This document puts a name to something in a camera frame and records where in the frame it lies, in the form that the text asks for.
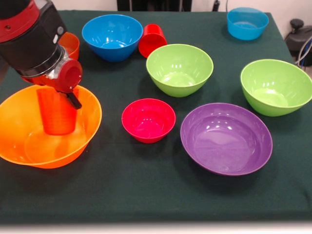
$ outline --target white wall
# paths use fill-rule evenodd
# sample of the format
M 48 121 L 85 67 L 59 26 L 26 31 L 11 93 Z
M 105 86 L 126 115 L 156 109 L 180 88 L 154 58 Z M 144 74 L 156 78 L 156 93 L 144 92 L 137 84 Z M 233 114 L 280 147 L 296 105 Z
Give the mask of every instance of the white wall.
M 59 10 L 103 10 L 116 11 L 117 0 L 52 0 Z M 226 0 L 220 0 L 219 11 L 225 11 Z M 193 0 L 192 11 L 211 11 L 214 0 Z M 300 18 L 305 25 L 312 25 L 312 0 L 229 0 L 228 9 L 240 6 L 257 8 L 271 12 L 282 34 L 286 36 L 290 30 L 289 21 Z
M 117 10 L 117 0 L 52 0 L 52 2 L 58 10 Z
M 192 11 L 211 11 L 214 0 L 193 0 Z M 219 11 L 225 11 L 226 0 L 220 0 Z M 290 20 L 300 18 L 305 25 L 312 25 L 312 0 L 229 0 L 228 10 L 247 6 L 271 12 L 282 36 L 291 30 Z

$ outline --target black cable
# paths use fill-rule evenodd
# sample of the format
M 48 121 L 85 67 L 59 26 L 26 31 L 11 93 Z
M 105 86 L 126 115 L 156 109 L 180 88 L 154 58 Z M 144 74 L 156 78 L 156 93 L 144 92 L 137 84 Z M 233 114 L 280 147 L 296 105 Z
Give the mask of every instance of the black cable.
M 213 6 L 213 11 L 218 11 L 219 5 L 220 5 L 220 1 L 219 0 L 215 0 L 214 1 L 214 6 Z

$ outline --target bowl rim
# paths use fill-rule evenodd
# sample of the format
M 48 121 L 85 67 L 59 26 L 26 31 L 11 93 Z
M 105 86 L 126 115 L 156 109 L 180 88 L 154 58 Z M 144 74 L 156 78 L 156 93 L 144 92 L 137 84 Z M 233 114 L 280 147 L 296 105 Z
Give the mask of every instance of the bowl rim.
M 172 111 L 172 113 L 174 114 L 174 117 L 175 117 L 175 118 L 174 118 L 174 121 L 173 121 L 172 126 L 169 128 L 168 131 L 166 131 L 166 132 L 163 133 L 162 135 L 159 135 L 159 136 L 156 136 L 156 137 L 141 137 L 141 136 L 137 136 L 137 135 L 131 133 L 131 132 L 127 129 L 127 127 L 125 126 L 124 121 L 123 121 L 123 120 L 125 119 L 125 118 L 124 118 L 124 113 L 125 113 L 125 111 L 126 111 L 128 108 L 130 108 L 134 103 L 136 103 L 136 102 L 141 102 L 141 101 L 143 101 L 143 100 L 154 100 L 154 101 L 157 101 L 157 102 L 162 102 L 162 103 L 164 103 L 166 106 L 169 107 L 169 109 L 170 109 L 170 110 Z M 133 137 L 140 138 L 140 139 L 145 139 L 145 140 L 157 139 L 157 138 L 161 138 L 161 137 L 166 136 L 166 135 L 174 128 L 174 126 L 175 126 L 175 124 L 176 124 L 176 113 L 175 113 L 174 109 L 173 109 L 168 103 L 166 103 L 166 102 L 164 102 L 164 101 L 162 101 L 162 100 L 159 100 L 159 99 L 156 99 L 156 98 L 142 98 L 142 99 L 135 100 L 135 101 L 131 102 L 129 105 L 126 106 L 126 108 L 122 111 L 122 114 L 121 114 L 121 124 L 122 124 L 123 128 L 124 128 L 131 136 L 133 136 Z
M 310 83 L 311 83 L 311 85 L 312 85 L 312 78 L 311 78 L 306 72 L 302 71 L 302 69 L 300 69 L 299 67 L 297 67 L 297 66 L 295 66 L 295 65 L 293 65 L 293 64 L 291 64 L 291 63 L 289 63 L 289 62 L 282 61 L 282 60 L 278 60 L 278 59 L 272 59 L 272 58 L 259 59 L 259 60 L 255 60 L 255 61 L 252 61 L 252 62 L 248 63 L 248 64 L 243 68 L 243 70 L 242 70 L 241 73 L 240 73 L 240 82 L 241 82 L 241 85 L 242 85 L 243 89 L 244 89 L 250 96 L 252 96 L 254 99 L 256 99 L 258 102 L 260 102 L 260 103 L 262 103 L 262 104 L 268 105 L 268 106 L 270 106 L 270 107 L 281 108 L 281 109 L 300 108 L 301 106 L 304 106 L 305 104 L 307 104 L 308 102 L 311 101 L 311 99 L 312 99 L 312 92 L 311 92 L 311 96 L 308 98 L 307 101 L 305 101 L 305 102 L 303 102 L 303 103 L 301 103 L 301 104 L 298 104 L 298 105 L 294 105 L 294 106 L 271 105 L 271 104 L 267 104 L 267 103 L 265 103 L 265 102 L 263 102 L 263 101 L 261 101 L 261 100 L 255 98 L 255 97 L 246 89 L 246 87 L 245 87 L 245 85 L 244 85 L 244 82 L 243 82 L 243 72 L 245 71 L 245 69 L 246 69 L 249 65 L 251 65 L 251 64 L 253 64 L 253 63 L 256 63 L 256 62 L 261 62 L 261 61 L 276 61 L 276 62 L 285 63 L 285 64 L 287 64 L 287 65 L 290 65 L 290 66 L 294 67 L 295 69 L 298 69 L 301 73 L 303 73 L 303 74 L 305 75 L 305 77 L 307 78 L 307 80 L 309 80 Z
M 99 46 L 97 46 L 97 45 L 93 45 L 93 44 L 90 43 L 88 40 L 86 40 L 83 31 L 84 31 L 85 27 L 86 27 L 89 23 L 91 23 L 92 21 L 97 20 L 97 19 L 99 19 L 99 18 L 107 17 L 107 16 L 125 17 L 125 18 L 129 18 L 129 19 L 131 19 L 131 20 L 136 21 L 136 22 L 140 25 L 140 27 L 141 27 L 140 36 L 137 38 L 137 40 L 131 42 L 130 44 L 128 44 L 128 45 L 126 45 L 126 46 L 124 46 L 124 47 L 103 48 L 103 47 L 99 47 Z M 85 25 L 84 25 L 83 28 L 82 28 L 81 34 L 82 34 L 82 38 L 84 39 L 84 41 L 85 41 L 86 43 L 88 43 L 89 45 L 94 46 L 95 48 L 105 49 L 105 50 L 116 50 L 116 49 L 127 48 L 128 46 L 131 46 L 131 45 L 137 43 L 137 42 L 141 39 L 141 37 L 142 37 L 142 35 L 143 35 L 143 26 L 142 26 L 142 24 L 141 24 L 138 20 L 136 20 L 135 18 L 133 18 L 133 17 L 131 17 L 131 16 L 126 16 L 126 15 L 122 15 L 122 14 L 107 14 L 107 15 L 102 15 L 102 16 L 95 17 L 95 18 L 89 20 L 88 22 L 86 22 Z
M 193 84 L 193 85 L 187 85 L 187 86 L 174 86 L 174 85 L 169 85 L 169 84 L 166 84 L 166 83 L 161 82 L 160 80 L 156 79 L 156 78 L 151 74 L 151 71 L 150 71 L 150 69 L 149 69 L 149 66 L 148 66 L 149 59 L 150 59 L 150 57 L 151 57 L 151 55 L 152 55 L 153 53 L 156 53 L 156 51 L 162 50 L 163 48 L 165 48 L 165 47 L 170 47 L 170 46 L 173 46 L 173 47 L 175 47 L 175 46 L 191 47 L 191 48 L 193 48 L 193 49 L 196 49 L 196 50 L 199 50 L 200 52 L 202 52 L 202 53 L 207 57 L 207 59 L 209 60 L 209 62 L 211 62 L 211 65 L 212 65 L 211 71 L 209 72 L 209 74 L 207 75 L 207 77 L 204 78 L 204 79 L 203 79 L 202 81 L 200 81 L 200 82 L 197 82 L 197 83 L 195 83 L 195 84 Z M 161 83 L 161 84 L 163 84 L 163 85 L 165 85 L 165 86 L 167 86 L 167 87 L 172 87 L 172 88 L 189 88 L 189 87 L 194 87 L 194 86 L 197 86 L 197 85 L 200 85 L 200 84 L 204 84 L 204 83 L 209 79 L 209 77 L 211 76 L 211 74 L 212 74 L 213 71 L 214 71 L 214 62 L 213 62 L 213 60 L 211 59 L 211 57 L 210 57 L 205 51 L 203 51 L 202 49 L 199 49 L 199 48 L 196 47 L 196 46 L 188 45 L 188 44 L 168 44 L 168 45 L 164 45 L 164 46 L 161 46 L 161 47 L 155 49 L 155 50 L 147 57 L 147 60 L 146 60 L 146 69 L 147 69 L 147 72 L 149 73 L 149 75 L 152 77 L 152 79 L 156 80 L 157 82 L 159 82 L 159 83 Z
M 244 27 L 242 27 L 242 26 L 237 26 L 237 25 L 235 25 L 235 27 L 237 27 L 237 28 L 242 28 L 242 29 L 245 29 L 245 30 L 259 30 L 259 29 L 266 28 L 266 27 L 268 26 L 269 22 L 270 22 L 270 19 L 269 19 L 269 17 L 267 16 L 267 14 L 265 14 L 264 12 L 262 12 L 262 11 L 256 9 L 256 8 L 252 8 L 252 7 L 237 7 L 237 8 L 232 9 L 231 11 L 229 11 L 229 12 L 227 13 L 227 15 L 226 15 L 227 20 L 228 20 L 229 22 L 231 22 L 232 24 L 234 24 L 234 22 L 231 21 L 231 20 L 229 19 L 229 14 L 230 14 L 231 12 L 233 13 L 233 11 L 234 11 L 234 10 L 237 10 L 237 9 L 252 9 L 252 10 L 254 10 L 254 11 L 257 11 L 257 12 L 259 12 L 259 13 L 262 13 L 262 14 L 265 16 L 266 20 L 267 20 L 267 22 L 265 23 L 265 25 L 262 26 L 262 27 L 257 27 L 257 28 L 244 28 Z
M 196 160 L 195 157 L 192 156 L 192 154 L 189 153 L 189 151 L 186 149 L 185 147 L 185 141 L 183 140 L 182 138 L 182 128 L 185 124 L 185 121 L 187 119 L 187 117 L 193 113 L 195 110 L 197 109 L 200 109 L 200 108 L 203 108 L 205 106 L 210 106 L 210 105 L 223 105 L 223 106 L 232 106 L 232 107 L 235 107 L 237 109 L 240 109 L 241 111 L 243 112 L 246 112 L 246 113 L 249 113 L 251 114 L 252 116 L 254 116 L 258 121 L 259 123 L 262 124 L 262 126 L 264 127 L 265 131 L 267 132 L 268 136 L 269 136 L 269 140 L 270 140 L 270 143 L 271 143 L 271 147 L 270 147 L 270 150 L 269 150 L 269 154 L 268 154 L 268 157 L 267 159 L 259 166 L 259 167 L 256 167 L 255 169 L 249 171 L 249 172 L 245 172 L 245 173 L 237 173 L 237 174 L 233 174 L 233 173 L 221 173 L 221 172 L 217 172 L 217 171 L 214 171 L 214 170 L 211 170 L 209 168 L 207 168 L 207 166 L 204 166 L 202 163 L 198 162 Z M 215 173 L 215 174 L 218 174 L 218 175 L 222 175 L 222 176 L 245 176 L 245 175 L 248 175 L 248 174 L 251 174 L 251 173 L 254 173 L 258 170 L 260 170 L 265 164 L 267 164 L 267 162 L 270 160 L 271 156 L 272 156 L 272 152 L 273 152 L 273 139 L 272 139 L 272 135 L 270 133 L 270 130 L 268 129 L 268 127 L 265 125 L 265 123 L 256 115 L 254 114 L 253 112 L 241 107 L 241 106 L 238 106 L 238 105 L 234 105 L 234 104 L 231 104 L 231 103 L 226 103 L 226 102 L 212 102 L 212 103 L 207 103 L 207 104 L 204 104 L 204 105 L 200 105 L 198 107 L 196 107 L 195 109 L 191 110 L 187 115 L 186 117 L 183 119 L 182 121 L 182 124 L 181 124 L 181 127 L 180 127 L 180 139 L 181 139 L 181 142 L 182 142 L 182 145 L 183 145 L 183 148 L 185 149 L 185 151 L 187 152 L 187 154 L 189 155 L 189 157 L 194 160 L 194 162 L 196 162 L 199 166 L 201 166 L 202 168 L 204 168 L 205 170 L 208 170 L 212 173 Z
M 75 47 L 75 49 L 70 53 L 70 54 L 68 54 L 68 56 L 71 56 L 71 55 L 73 55 L 74 53 L 76 53 L 77 52 L 77 50 L 79 50 L 79 48 L 80 48 L 80 40 L 79 40 L 79 38 L 75 35 L 75 34 L 73 34 L 73 33 L 71 33 L 71 32 L 65 32 L 63 35 L 62 35 L 62 37 L 64 36 L 64 35 L 69 35 L 69 36 L 71 36 L 72 38 L 74 38 L 74 40 L 76 41 L 76 42 L 78 42 L 78 46 L 76 46 Z
M 17 91 L 16 93 L 12 94 L 12 95 L 11 95 L 10 97 L 8 97 L 6 100 L 4 100 L 4 101 L 0 104 L 0 107 L 1 107 L 5 102 L 7 102 L 7 101 L 9 101 L 11 98 L 13 98 L 14 95 L 17 95 L 18 93 L 21 93 L 21 92 L 23 92 L 24 90 L 27 90 L 27 89 L 35 89 L 35 90 L 36 90 L 36 89 L 38 89 L 38 88 L 40 88 L 40 87 L 42 87 L 42 86 L 39 86 L 39 85 L 31 85 L 31 86 L 28 86 L 28 87 L 26 87 L 26 88 L 24 88 L 24 89 L 21 89 L 21 90 Z M 15 163 L 15 164 L 19 164 L 19 165 L 25 165 L 25 166 L 39 166 L 39 165 L 50 164 L 50 163 L 57 162 L 57 161 L 60 161 L 60 160 L 62 160 L 62 159 L 65 159 L 65 158 L 67 158 L 68 156 L 73 155 L 73 154 L 77 153 L 78 151 L 80 151 L 81 149 L 83 149 L 84 147 L 86 147 L 86 145 L 89 144 L 89 142 L 91 141 L 91 139 L 92 139 L 92 138 L 95 136 L 95 134 L 98 132 L 98 129 L 99 129 L 100 125 L 101 125 L 101 122 L 102 122 L 102 107 L 101 107 L 101 104 L 100 104 L 98 98 L 97 98 L 90 90 L 88 90 L 88 89 L 86 89 L 86 88 L 84 88 L 84 87 L 82 87 L 82 86 L 80 86 L 80 85 L 77 85 L 76 87 L 78 87 L 79 89 L 82 89 L 82 90 L 87 91 L 91 96 L 93 96 L 93 97 L 95 98 L 95 101 L 97 102 L 98 107 L 99 107 L 99 110 L 100 110 L 100 116 L 99 116 L 99 117 L 100 117 L 100 118 L 99 118 L 100 121 L 99 121 L 98 124 L 97 124 L 96 130 L 94 131 L 94 133 L 93 133 L 89 138 L 87 138 L 86 142 L 85 142 L 83 145 L 81 145 L 78 149 L 72 151 L 70 154 L 67 154 L 67 155 L 65 155 L 65 156 L 63 156 L 63 157 L 60 157 L 60 158 L 57 158 L 57 159 L 54 159 L 54 160 L 50 160 L 50 161 L 47 161 L 47 162 L 23 163 L 23 162 L 16 162 L 16 161 L 10 160 L 10 159 L 8 159 L 7 157 L 5 157 L 5 156 L 2 155 L 2 154 L 0 154 L 0 157 L 2 157 L 3 159 L 5 159 L 6 161 L 9 161 L 9 162 L 12 162 L 12 163 Z

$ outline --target red cup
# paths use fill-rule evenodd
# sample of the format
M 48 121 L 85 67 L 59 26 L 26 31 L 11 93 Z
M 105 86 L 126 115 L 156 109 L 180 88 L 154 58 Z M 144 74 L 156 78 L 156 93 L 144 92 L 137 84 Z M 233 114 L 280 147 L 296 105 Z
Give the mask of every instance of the red cup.
M 143 36 L 138 44 L 138 50 L 147 58 L 155 49 L 166 44 L 167 41 L 161 27 L 152 23 L 144 27 Z
M 53 88 L 37 89 L 43 130 L 48 135 L 66 135 L 75 130 L 77 110 L 67 99 L 66 94 Z

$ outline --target table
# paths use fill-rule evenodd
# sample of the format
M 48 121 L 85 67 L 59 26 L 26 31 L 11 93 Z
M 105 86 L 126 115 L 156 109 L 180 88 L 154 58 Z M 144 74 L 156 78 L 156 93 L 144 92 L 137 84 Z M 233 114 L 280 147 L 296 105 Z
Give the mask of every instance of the table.
M 107 12 L 63 11 L 68 30 L 81 40 L 81 85 L 100 100 L 103 120 L 84 153 L 73 163 L 41 170 L 0 161 L 0 223 L 114 223 L 164 221 L 311 220 L 311 103 L 283 117 L 264 117 L 273 137 L 273 154 L 260 171 L 242 177 L 214 175 L 195 164 L 179 138 L 183 118 L 195 107 L 229 102 L 252 111 L 240 87 L 242 68 L 256 59 L 292 61 L 269 14 L 270 23 L 255 41 L 232 38 L 226 14 L 125 12 L 143 26 L 158 23 L 168 43 L 206 51 L 214 72 L 196 93 L 173 98 L 151 81 L 138 53 L 121 63 L 97 57 L 81 29 Z M 10 69 L 0 101 L 27 86 Z M 176 111 L 173 131 L 145 145 L 122 128 L 122 110 L 139 98 L 158 98 Z

